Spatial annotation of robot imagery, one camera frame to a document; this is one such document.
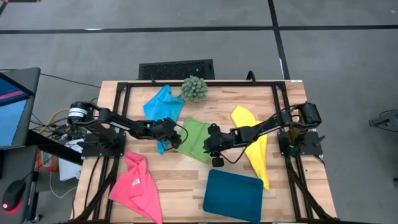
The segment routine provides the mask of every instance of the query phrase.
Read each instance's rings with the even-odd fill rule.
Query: monitor screen
[[[7,105],[9,103],[25,100],[29,94],[16,87],[9,81],[0,78],[0,105]]]

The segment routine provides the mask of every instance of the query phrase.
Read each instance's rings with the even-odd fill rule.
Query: yellow cable
[[[39,134],[42,134],[43,131],[45,131],[45,130],[48,128],[49,124],[51,124],[52,120],[53,120],[59,113],[62,113],[62,112],[65,112],[65,111],[69,111],[69,108],[65,108],[65,109],[56,111],[56,112],[51,116],[51,118],[49,119],[49,121],[47,122],[47,124],[45,124],[45,126],[44,126],[38,133],[39,133]]]

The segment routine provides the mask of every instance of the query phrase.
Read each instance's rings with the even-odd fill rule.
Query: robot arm
[[[300,119],[297,122],[293,121],[290,115],[293,110],[298,110]],[[217,124],[212,124],[208,128],[210,137],[204,142],[205,152],[216,157],[213,159],[213,166],[223,166],[220,158],[221,151],[235,147],[248,147],[260,136],[285,127],[289,127],[289,141],[293,144],[300,136],[309,129],[316,128],[321,122],[317,107],[311,103],[303,103],[282,109],[253,127],[231,128],[229,133],[222,133]]]
[[[92,115],[94,110],[98,111],[97,119]],[[85,127],[99,137],[107,134],[106,128],[101,124],[109,124],[137,139],[169,140],[174,148],[178,148],[182,142],[180,135],[174,131],[177,124],[170,118],[158,121],[133,121],[92,102],[77,101],[71,104],[68,123],[72,126]]]

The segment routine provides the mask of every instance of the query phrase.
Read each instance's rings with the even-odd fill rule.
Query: computer monitor
[[[26,100],[35,93],[0,72],[0,106]]]

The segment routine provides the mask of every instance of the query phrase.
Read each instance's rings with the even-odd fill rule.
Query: green spiky ball
[[[207,84],[202,78],[190,76],[184,79],[184,83],[181,86],[182,98],[191,103],[199,102],[206,98]]]

